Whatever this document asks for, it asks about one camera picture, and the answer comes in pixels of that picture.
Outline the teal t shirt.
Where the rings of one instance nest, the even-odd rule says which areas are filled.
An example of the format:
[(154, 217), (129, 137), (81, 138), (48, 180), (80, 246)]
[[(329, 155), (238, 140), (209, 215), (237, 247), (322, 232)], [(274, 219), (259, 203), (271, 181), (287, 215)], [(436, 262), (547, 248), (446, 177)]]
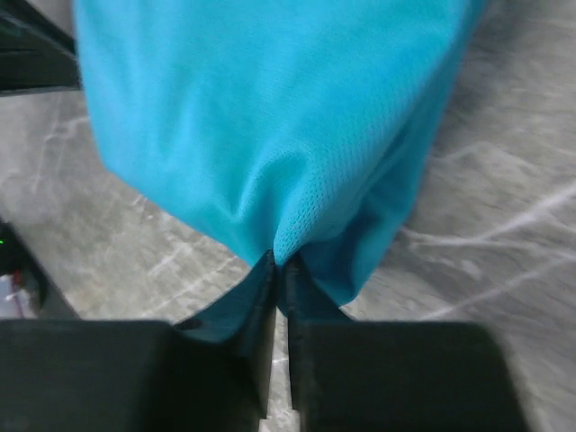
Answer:
[(483, 1), (78, 1), (103, 164), (351, 302), (408, 218)]

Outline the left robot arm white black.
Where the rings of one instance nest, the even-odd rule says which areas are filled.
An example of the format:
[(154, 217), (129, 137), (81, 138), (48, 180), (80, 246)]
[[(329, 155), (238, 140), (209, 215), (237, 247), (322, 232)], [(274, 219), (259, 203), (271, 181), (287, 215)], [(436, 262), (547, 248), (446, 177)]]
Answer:
[[(29, 2), (3, 1), (1, 96), (79, 88), (72, 37)], [(5, 220), (1, 221), (1, 317), (77, 317), (13, 225)]]

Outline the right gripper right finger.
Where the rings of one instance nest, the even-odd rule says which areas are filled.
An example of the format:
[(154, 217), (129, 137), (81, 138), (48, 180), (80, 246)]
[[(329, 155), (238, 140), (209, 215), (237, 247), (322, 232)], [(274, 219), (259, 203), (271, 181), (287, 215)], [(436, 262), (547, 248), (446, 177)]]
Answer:
[(292, 406), (303, 431), (528, 431), (504, 353), (483, 326), (362, 321), (283, 268)]

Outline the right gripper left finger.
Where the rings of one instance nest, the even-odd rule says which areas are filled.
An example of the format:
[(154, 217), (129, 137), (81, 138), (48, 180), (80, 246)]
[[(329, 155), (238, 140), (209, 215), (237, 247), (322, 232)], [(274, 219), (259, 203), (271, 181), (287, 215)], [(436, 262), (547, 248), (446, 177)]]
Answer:
[(5, 320), (4, 431), (255, 431), (266, 417), (276, 268), (160, 320)]

